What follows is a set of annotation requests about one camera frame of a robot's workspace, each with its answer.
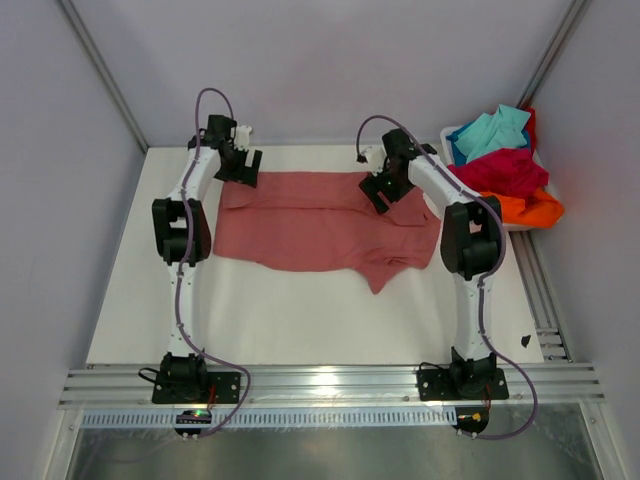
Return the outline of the salmon pink t shirt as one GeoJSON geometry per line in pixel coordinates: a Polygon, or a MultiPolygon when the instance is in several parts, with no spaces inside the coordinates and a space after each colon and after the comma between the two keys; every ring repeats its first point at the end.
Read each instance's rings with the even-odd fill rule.
{"type": "Polygon", "coordinates": [[[408,268],[426,268],[440,221],[418,190],[383,214],[361,191],[363,172],[265,172],[256,187],[227,183],[212,250],[286,272],[353,270],[380,293],[408,268]]]}

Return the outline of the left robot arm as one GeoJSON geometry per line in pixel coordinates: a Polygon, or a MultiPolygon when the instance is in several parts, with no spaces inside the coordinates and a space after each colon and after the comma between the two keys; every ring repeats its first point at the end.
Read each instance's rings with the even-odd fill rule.
{"type": "Polygon", "coordinates": [[[167,353],[155,374],[155,404],[236,404],[241,374],[235,367],[213,372],[196,345],[199,279],[212,252],[203,200],[214,180],[256,187],[262,152],[249,148],[251,128],[225,115],[210,115],[187,145],[187,165],[168,196],[151,206],[158,255],[166,264],[172,292],[167,353]]]}

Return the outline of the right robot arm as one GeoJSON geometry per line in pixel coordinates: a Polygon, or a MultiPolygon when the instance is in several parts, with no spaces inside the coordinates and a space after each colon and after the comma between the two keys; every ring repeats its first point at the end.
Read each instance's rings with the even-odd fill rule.
{"type": "Polygon", "coordinates": [[[382,137],[383,164],[360,188],[375,210],[386,213],[414,190],[436,206],[441,220],[440,257],[454,280],[457,328],[448,366],[422,363],[421,400],[504,400],[508,387],[496,353],[487,345],[493,276],[505,256],[501,207],[494,197],[469,190],[431,146],[416,145],[400,128],[382,137]]]}

